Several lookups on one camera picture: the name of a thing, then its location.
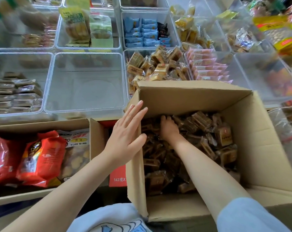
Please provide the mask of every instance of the person's left hand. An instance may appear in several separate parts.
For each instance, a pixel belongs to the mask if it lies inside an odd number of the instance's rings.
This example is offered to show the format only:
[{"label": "person's left hand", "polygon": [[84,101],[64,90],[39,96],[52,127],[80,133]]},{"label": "person's left hand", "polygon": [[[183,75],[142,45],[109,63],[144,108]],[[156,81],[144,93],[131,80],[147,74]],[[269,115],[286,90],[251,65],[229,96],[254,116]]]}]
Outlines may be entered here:
[{"label": "person's left hand", "polygon": [[131,105],[124,116],[116,122],[112,135],[107,141],[103,152],[109,155],[115,167],[129,162],[146,142],[146,134],[134,139],[136,130],[148,111],[147,107],[140,111],[142,106],[143,101],[139,101],[135,106]]}]

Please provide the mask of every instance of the blue snack packet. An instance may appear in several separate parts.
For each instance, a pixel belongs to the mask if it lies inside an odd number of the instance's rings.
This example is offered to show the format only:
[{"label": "blue snack packet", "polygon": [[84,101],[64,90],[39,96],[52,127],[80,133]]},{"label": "blue snack packet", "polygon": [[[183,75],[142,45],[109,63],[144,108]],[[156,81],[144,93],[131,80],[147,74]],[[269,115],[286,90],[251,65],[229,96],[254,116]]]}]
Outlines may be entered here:
[{"label": "blue snack packet", "polygon": [[158,24],[157,23],[142,24],[142,28],[145,28],[145,29],[157,29],[158,28]]},{"label": "blue snack packet", "polygon": [[145,38],[152,38],[152,39],[158,39],[158,31],[155,32],[142,32],[142,36]]},{"label": "blue snack packet", "polygon": [[126,47],[132,48],[132,47],[143,47],[143,42],[137,42],[137,43],[126,43]]},{"label": "blue snack packet", "polygon": [[142,19],[142,24],[153,24],[157,23],[156,19]]},{"label": "blue snack packet", "polygon": [[145,29],[145,28],[141,28],[141,32],[156,32],[156,29]]},{"label": "blue snack packet", "polygon": [[125,37],[127,43],[143,42],[143,37]]},{"label": "blue snack packet", "polygon": [[140,26],[140,18],[133,19],[133,27],[139,27]]},{"label": "blue snack packet", "polygon": [[144,38],[144,41],[157,41],[157,39],[152,39],[152,38]]},{"label": "blue snack packet", "polygon": [[146,47],[155,47],[157,45],[160,45],[160,41],[156,40],[156,41],[144,41],[144,46]]},{"label": "blue snack packet", "polygon": [[141,32],[141,27],[135,27],[130,32]]},{"label": "blue snack packet", "polygon": [[162,44],[171,44],[171,38],[159,38],[159,41]]},{"label": "blue snack packet", "polygon": [[167,48],[167,47],[171,47],[171,44],[160,44],[162,45],[163,47]]},{"label": "blue snack packet", "polygon": [[126,32],[126,37],[142,37],[140,32]]},{"label": "blue snack packet", "polygon": [[131,29],[133,29],[133,23],[134,23],[134,20],[132,18],[125,17],[125,19],[123,20],[123,25],[125,27],[126,32],[130,32]]}]

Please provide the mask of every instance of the brown cardboard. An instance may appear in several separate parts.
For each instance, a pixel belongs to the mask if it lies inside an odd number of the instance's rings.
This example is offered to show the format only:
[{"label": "brown cardboard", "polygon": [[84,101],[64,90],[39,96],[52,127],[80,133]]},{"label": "brown cardboard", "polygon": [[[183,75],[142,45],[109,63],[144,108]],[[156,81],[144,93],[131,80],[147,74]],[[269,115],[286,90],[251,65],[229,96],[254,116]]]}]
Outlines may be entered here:
[{"label": "brown cardboard", "polygon": [[[94,157],[100,154],[105,147],[103,126],[93,119],[76,119],[66,121],[48,121],[40,123],[3,125],[0,126],[0,136],[13,136],[14,138],[18,138],[19,134],[30,134],[27,137],[31,137],[36,136],[36,133],[38,132],[43,133],[51,130],[72,131],[85,128],[90,128],[90,160],[92,160]],[[39,191],[37,190],[26,193],[19,191],[19,194],[0,197],[0,205],[41,198],[53,191],[53,189],[44,189]]]},{"label": "brown cardboard", "polygon": [[[220,111],[231,125],[238,146],[237,166],[249,194],[264,207],[292,204],[292,168],[256,92],[213,81],[140,81],[138,85],[129,105],[143,100],[146,117]],[[198,194],[146,198],[142,151],[127,163],[126,177],[128,198],[149,221],[210,215]]]}]

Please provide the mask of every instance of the light blue sleeve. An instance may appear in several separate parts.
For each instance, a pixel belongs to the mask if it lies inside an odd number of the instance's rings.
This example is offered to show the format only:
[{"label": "light blue sleeve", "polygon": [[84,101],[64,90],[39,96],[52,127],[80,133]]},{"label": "light blue sleeve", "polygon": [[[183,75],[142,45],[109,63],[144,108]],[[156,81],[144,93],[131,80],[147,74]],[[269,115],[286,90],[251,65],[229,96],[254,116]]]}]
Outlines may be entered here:
[{"label": "light blue sleeve", "polygon": [[217,218],[218,232],[291,232],[261,204],[251,198],[231,201]]}]

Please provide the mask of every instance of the red snack bag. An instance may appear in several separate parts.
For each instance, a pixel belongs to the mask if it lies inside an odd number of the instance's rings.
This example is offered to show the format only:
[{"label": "red snack bag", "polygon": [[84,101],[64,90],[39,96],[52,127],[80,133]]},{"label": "red snack bag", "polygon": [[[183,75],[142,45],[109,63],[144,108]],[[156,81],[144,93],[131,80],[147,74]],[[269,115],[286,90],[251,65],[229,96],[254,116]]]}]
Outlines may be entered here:
[{"label": "red snack bag", "polygon": [[28,143],[17,170],[23,185],[48,187],[60,174],[67,141],[57,131],[38,133],[39,140]]},{"label": "red snack bag", "polygon": [[15,183],[24,144],[0,138],[0,184]]}]

